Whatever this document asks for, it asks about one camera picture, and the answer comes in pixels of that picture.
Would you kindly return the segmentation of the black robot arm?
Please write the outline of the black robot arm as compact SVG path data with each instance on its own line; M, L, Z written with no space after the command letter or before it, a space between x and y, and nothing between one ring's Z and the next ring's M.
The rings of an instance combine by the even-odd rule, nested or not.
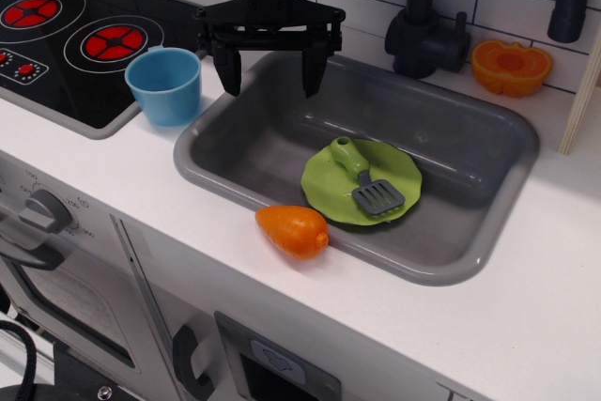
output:
M302 86L311 97L328 58L342 49L345 18L342 9L309 0L231 0L201 10L198 42L233 96L241 88L241 51L299 51Z

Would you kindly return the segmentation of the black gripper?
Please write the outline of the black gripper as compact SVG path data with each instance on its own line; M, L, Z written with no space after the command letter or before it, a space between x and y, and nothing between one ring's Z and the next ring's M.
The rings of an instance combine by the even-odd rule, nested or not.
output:
M321 85L328 57L342 49L340 8L309 0L231 0L201 8L198 44L213 57L223 89L238 95L241 57L238 50L301 51L305 96Z

